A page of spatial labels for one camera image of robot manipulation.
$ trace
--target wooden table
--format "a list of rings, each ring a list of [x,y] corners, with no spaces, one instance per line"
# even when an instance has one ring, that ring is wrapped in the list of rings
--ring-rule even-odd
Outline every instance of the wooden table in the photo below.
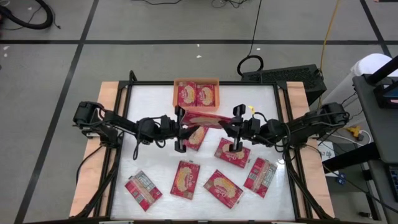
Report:
[[[103,82],[99,91],[98,103],[101,103],[107,110],[113,110],[116,93],[118,90],[119,82]],[[290,105],[292,109],[293,118],[303,116],[309,111],[307,97],[302,82],[288,82],[287,93],[289,94]],[[122,92],[121,105],[119,108],[119,115],[122,114],[124,98],[126,97],[126,91]],[[282,90],[279,90],[279,98],[282,105],[282,114],[284,121],[287,121],[287,110],[285,107],[284,94]],[[86,151],[84,157],[91,154],[95,149],[98,148],[100,140],[98,138],[89,139],[86,145]],[[308,145],[317,147],[317,141],[314,139],[308,140]],[[311,147],[305,147],[300,150],[303,170],[305,174],[305,180],[307,188],[322,206],[322,208],[334,217],[333,207],[330,200],[328,186],[326,184],[325,174],[323,172],[322,161],[319,153]],[[100,182],[101,170],[104,162],[105,150],[101,150],[94,154],[88,159],[80,170],[80,178],[76,186],[75,196],[73,198],[72,207],[70,210],[70,216],[74,216],[79,213],[84,206],[90,201],[93,194],[96,192]],[[301,191],[296,187],[298,207],[300,210],[300,217],[307,218],[305,214],[304,200]],[[102,198],[101,210],[99,211],[100,216],[105,216],[106,202],[108,200],[109,187],[104,192]]]

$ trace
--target red snack box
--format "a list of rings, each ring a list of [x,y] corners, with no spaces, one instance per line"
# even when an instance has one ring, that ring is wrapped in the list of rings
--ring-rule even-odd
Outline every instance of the red snack box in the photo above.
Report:
[[[186,111],[184,117],[181,120],[181,124],[184,125],[200,125],[208,128],[221,129],[219,121],[231,122],[231,118],[227,118],[215,114],[206,114],[196,111]]]
[[[207,180],[204,187],[228,208],[233,208],[239,203],[243,195],[243,190],[218,170]]]
[[[261,197],[265,197],[277,166],[268,160],[257,158],[244,186]]]
[[[243,147],[240,152],[230,152],[230,144],[233,144],[233,142],[221,138],[214,156],[244,168],[249,159],[250,149]]]
[[[193,149],[193,150],[199,150],[201,143],[203,142],[207,130],[209,128],[207,127],[202,127],[200,126],[190,137],[189,139],[186,139],[183,141],[184,145],[187,147]]]
[[[197,85],[197,106],[214,106],[215,92],[212,84]]]
[[[180,82],[178,84],[178,105],[196,106],[197,85],[194,82]]]
[[[129,182],[125,184],[125,187],[144,211],[148,210],[148,208],[162,196],[160,190],[150,181],[143,171],[138,172],[135,176],[131,176]]]
[[[192,199],[197,185],[199,169],[200,165],[198,164],[180,161],[170,194]]]

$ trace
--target yellow cable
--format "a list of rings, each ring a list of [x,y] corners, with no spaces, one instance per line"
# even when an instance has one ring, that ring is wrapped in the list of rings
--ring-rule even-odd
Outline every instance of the yellow cable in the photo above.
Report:
[[[336,6],[335,6],[335,10],[333,11],[333,15],[331,16],[331,19],[330,19],[330,22],[329,22],[328,32],[326,33],[325,40],[323,41],[322,53],[321,53],[321,66],[320,66],[320,70],[321,71],[322,71],[322,67],[323,67],[323,53],[325,51],[326,41],[328,40],[329,33],[330,33],[330,30],[331,30],[331,26],[333,25],[333,21],[335,20],[335,16],[336,16],[336,12],[337,12],[339,4],[340,4],[340,0],[337,0]],[[320,108],[321,105],[322,105],[322,95],[319,97],[318,108]]]

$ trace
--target keyboard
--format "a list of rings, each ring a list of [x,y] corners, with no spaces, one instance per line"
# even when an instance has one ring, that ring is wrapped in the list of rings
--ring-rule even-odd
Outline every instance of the keyboard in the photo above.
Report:
[[[391,185],[392,194],[398,202],[398,166],[387,165],[387,178]]]

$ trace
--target yellow connector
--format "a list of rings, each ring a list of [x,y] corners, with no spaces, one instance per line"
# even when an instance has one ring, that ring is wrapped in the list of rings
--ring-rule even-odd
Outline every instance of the yellow connector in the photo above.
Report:
[[[346,128],[346,130],[353,133],[353,136],[358,138],[361,127],[355,126],[355,127]]]

